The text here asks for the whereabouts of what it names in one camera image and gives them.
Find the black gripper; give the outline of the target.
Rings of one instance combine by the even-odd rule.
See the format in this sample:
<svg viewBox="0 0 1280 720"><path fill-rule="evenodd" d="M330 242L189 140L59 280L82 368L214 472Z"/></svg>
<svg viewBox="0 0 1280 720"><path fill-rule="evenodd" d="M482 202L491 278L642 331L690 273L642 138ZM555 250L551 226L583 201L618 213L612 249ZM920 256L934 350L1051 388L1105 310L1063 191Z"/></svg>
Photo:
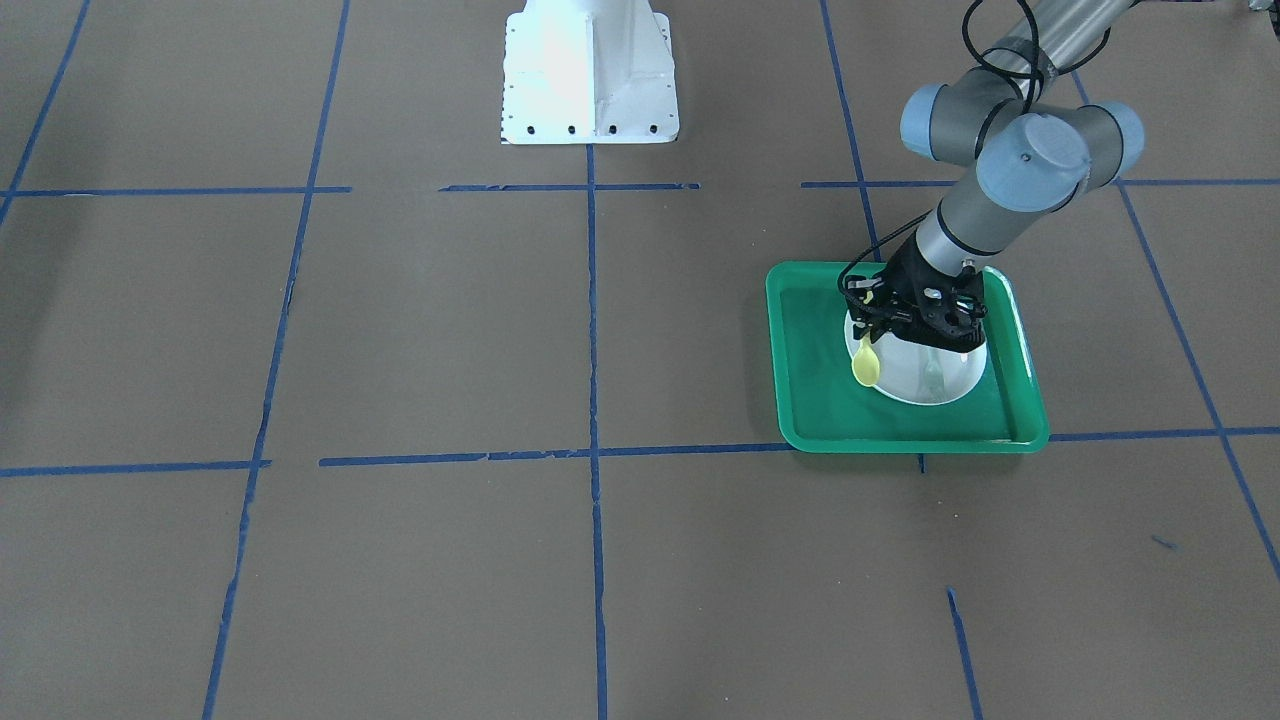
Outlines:
<svg viewBox="0 0 1280 720"><path fill-rule="evenodd" d="M838 274L838 291L858 345L884 334L897 340L968 354L986 342L986 282L974 265L957 275L933 268L914 242L905 243L884 269L859 275L849 263Z"/></svg>

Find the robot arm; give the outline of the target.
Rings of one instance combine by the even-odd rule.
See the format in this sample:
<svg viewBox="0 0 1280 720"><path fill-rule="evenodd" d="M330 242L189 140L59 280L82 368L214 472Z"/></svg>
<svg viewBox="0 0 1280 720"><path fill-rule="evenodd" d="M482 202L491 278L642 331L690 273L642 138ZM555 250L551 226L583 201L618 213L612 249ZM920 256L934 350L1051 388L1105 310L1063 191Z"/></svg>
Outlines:
<svg viewBox="0 0 1280 720"><path fill-rule="evenodd" d="M968 354L986 342L984 270L1039 219L1126 174L1146 128L1121 102L1056 108L1044 94L1105 47L1129 1L1023 1L1021 19L951 85L919 88L900 137L913 152L964 169L934 209L909 222L884 268L837 279L852 341L891 334Z"/></svg>

